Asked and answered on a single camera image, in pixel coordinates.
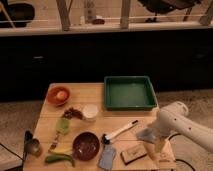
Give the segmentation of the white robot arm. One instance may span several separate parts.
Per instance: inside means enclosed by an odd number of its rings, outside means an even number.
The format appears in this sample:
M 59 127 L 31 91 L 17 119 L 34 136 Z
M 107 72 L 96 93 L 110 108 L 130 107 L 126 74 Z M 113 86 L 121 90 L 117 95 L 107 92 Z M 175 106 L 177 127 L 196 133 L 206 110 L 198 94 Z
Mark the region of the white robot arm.
M 160 108 L 149 125 L 151 133 L 156 138 L 166 139 L 174 130 L 213 153 L 213 129 L 188 119 L 188 113 L 188 107 L 180 101 Z

